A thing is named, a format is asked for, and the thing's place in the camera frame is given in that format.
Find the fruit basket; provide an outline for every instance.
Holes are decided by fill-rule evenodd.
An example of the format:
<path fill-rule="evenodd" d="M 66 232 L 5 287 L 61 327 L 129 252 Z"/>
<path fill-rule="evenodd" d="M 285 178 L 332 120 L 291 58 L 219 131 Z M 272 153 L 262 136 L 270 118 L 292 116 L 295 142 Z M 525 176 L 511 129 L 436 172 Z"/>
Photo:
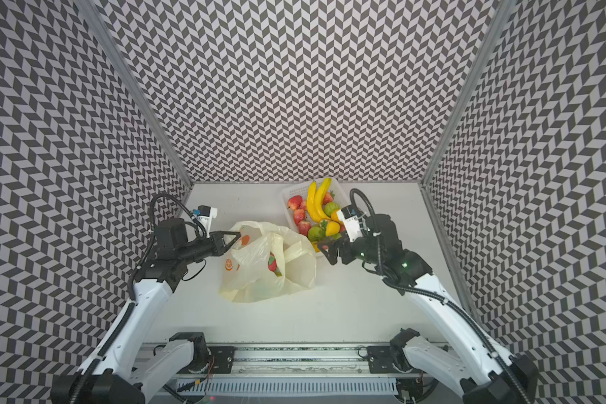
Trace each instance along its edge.
<path fill-rule="evenodd" d="M 324 179 L 325 178 L 317 178 L 314 181 L 316 182 L 317 186 L 319 186 L 323 182 Z M 350 199 L 348 198 L 346 192 L 341 187 L 340 183 L 337 182 L 332 177 L 330 177 L 330 179 L 331 179 L 331 183 L 330 183 L 330 188 L 328 188 L 328 192 L 331 192 L 334 194 L 333 202 L 338 204 L 341 207 L 346 207 L 346 206 L 350 205 Z M 302 182 L 297 185 L 293 185 L 291 187 L 285 188 L 280 193 L 280 196 L 282 198 L 283 212 L 285 213 L 285 216 L 288 219 L 288 226 L 292 230 L 296 231 L 297 233 L 299 232 L 299 227 L 294 222 L 293 210 L 288 207 L 288 201 L 290 200 L 291 197 L 295 197 L 297 195 L 300 195 L 303 198 L 303 200 L 305 200 L 307 198 L 307 189 L 309 188 L 309 185 L 311 183 L 312 183 L 312 180 Z M 312 224 L 312 226 L 317 224 L 315 221 L 312 220 L 312 218 L 310 217 L 309 212 L 307 210 L 305 211 L 305 215 L 306 215 L 305 220 L 309 221 Z M 323 254 L 321 252 L 317 252 L 316 255 L 323 256 Z"/>

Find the yellow banana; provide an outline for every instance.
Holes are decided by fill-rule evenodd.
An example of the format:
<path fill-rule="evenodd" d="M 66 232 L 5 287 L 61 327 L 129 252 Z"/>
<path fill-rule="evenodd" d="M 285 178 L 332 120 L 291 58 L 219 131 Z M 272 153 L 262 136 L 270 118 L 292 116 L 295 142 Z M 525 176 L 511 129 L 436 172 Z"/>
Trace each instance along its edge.
<path fill-rule="evenodd" d="M 316 212 L 314 207 L 314 198 L 316 196 L 316 181 L 312 181 L 307 188 L 307 212 L 313 221 L 316 223 L 321 222 L 321 217 Z"/>
<path fill-rule="evenodd" d="M 321 186 L 318 187 L 318 190 L 316 190 L 316 194 L 314 195 L 314 208 L 316 209 L 316 213 L 322 219 L 328 220 L 330 220 L 330 217 L 328 217 L 328 215 L 323 212 L 323 207 L 321 206 L 321 204 L 323 203 L 323 198 L 326 196 L 326 192 L 328 192 L 328 189 L 330 188 L 331 181 L 332 180 L 329 177 L 323 180 Z"/>

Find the patterned wall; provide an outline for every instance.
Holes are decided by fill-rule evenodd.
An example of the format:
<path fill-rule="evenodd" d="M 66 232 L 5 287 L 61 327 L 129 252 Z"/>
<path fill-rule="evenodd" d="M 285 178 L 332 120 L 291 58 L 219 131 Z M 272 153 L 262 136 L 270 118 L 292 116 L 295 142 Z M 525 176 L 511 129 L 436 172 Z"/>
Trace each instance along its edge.
<path fill-rule="evenodd" d="M 606 403 L 606 1 L 517 4 L 430 190 L 540 401 Z"/>
<path fill-rule="evenodd" d="M 186 186 L 71 3 L 0 1 L 0 403 L 105 334 L 159 190 Z"/>
<path fill-rule="evenodd" d="M 191 176 L 251 182 L 421 179 L 498 0 L 96 3 Z"/>

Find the black and white chevron wallpaper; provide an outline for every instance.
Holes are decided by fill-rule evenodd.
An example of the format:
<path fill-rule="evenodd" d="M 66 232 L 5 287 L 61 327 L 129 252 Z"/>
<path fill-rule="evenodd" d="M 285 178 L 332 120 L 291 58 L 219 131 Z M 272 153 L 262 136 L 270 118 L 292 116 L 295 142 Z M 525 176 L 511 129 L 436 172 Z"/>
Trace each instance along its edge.
<path fill-rule="evenodd" d="M 541 403 L 606 403 L 606 0 L 518 2 L 430 191 Z"/>
<path fill-rule="evenodd" d="M 197 181 L 421 179 L 498 0 L 95 1 Z"/>
<path fill-rule="evenodd" d="M 105 334 L 186 192 L 68 0 L 0 0 L 0 403 L 46 403 Z"/>

